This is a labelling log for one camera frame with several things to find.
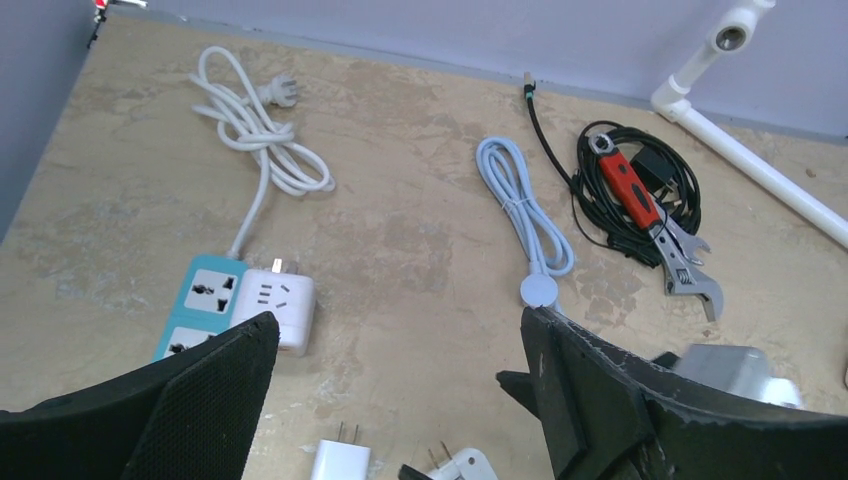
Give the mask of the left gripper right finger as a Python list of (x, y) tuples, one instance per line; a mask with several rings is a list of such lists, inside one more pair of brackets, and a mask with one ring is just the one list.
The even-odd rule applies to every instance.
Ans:
[(526, 309), (529, 383), (558, 479), (843, 479), (847, 420), (725, 393)]

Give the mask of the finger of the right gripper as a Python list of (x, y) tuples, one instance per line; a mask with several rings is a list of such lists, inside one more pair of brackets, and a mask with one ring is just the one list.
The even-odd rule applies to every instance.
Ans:
[(536, 395), (529, 373), (503, 370), (495, 376), (501, 389), (539, 419)]
[(417, 469), (415, 469), (415, 468), (413, 468), (413, 467), (411, 467), (407, 464), (401, 465), (401, 467), (398, 471), (398, 474), (397, 474), (397, 478), (398, 478), (398, 480), (433, 480), (427, 474), (425, 474), (425, 473), (423, 473), (423, 472), (421, 472), (421, 471), (419, 471), (419, 470), (417, 470)]

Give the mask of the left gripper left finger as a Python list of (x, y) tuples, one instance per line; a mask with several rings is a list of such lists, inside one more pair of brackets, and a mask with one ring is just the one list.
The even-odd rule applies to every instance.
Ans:
[(2, 478), (241, 478), (278, 336), (263, 313), (112, 380), (2, 412)]

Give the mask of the white grey adapter block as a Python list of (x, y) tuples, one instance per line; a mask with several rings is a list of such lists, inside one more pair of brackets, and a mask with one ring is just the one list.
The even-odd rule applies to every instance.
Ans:
[(440, 457), (431, 454), (433, 468), (426, 475), (433, 480), (498, 480), (486, 455), (479, 449), (466, 447), (457, 451), (440, 442)]

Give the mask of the white charger plug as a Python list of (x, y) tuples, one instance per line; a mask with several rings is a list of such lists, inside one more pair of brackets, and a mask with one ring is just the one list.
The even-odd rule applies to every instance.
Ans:
[(368, 479), (371, 449), (358, 443), (359, 425), (354, 425), (351, 441), (346, 441), (344, 435), (345, 423), (341, 422), (335, 439), (319, 441), (311, 480)]

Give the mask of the teal power strip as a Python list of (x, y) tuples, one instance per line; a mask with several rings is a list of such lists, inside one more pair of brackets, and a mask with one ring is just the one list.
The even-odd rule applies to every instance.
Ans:
[(184, 276), (157, 348), (156, 362), (195, 347), (230, 328), (248, 265), (241, 260), (195, 256)]

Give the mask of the white plug adapter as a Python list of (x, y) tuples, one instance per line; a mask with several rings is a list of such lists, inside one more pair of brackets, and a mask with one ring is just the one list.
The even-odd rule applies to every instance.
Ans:
[(271, 270), (248, 269), (241, 277), (230, 326), (261, 313), (271, 313), (279, 328), (278, 349), (289, 356), (306, 354), (316, 306), (314, 280), (282, 270), (276, 259)]

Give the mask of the red adjustable wrench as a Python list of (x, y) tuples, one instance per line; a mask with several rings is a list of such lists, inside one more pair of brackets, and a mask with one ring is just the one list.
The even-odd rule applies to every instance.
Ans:
[(699, 298), (707, 320), (717, 321), (723, 312), (723, 291), (717, 281), (698, 269), (703, 261), (696, 257), (698, 249), (711, 251), (708, 243), (685, 232), (669, 216), (608, 135), (592, 135), (589, 146), (599, 156), (600, 168), (611, 191), (658, 250), (665, 272), (666, 293)]

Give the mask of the white pvc pipe frame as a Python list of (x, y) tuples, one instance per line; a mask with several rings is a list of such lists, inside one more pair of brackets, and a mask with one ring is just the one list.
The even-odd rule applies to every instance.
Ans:
[[(650, 97), (654, 112), (676, 124), (794, 210), (841, 247), (847, 221), (726, 131), (758, 128), (844, 146), (847, 143), (847, 4), (792, 1), (772, 30), (762, 27), (774, 1), (733, 1), (706, 31), (694, 53)], [(725, 59), (739, 62), (755, 38), (774, 54), (765, 64), (738, 65), (719, 79), (742, 106), (700, 111), (692, 101), (698, 80)]]

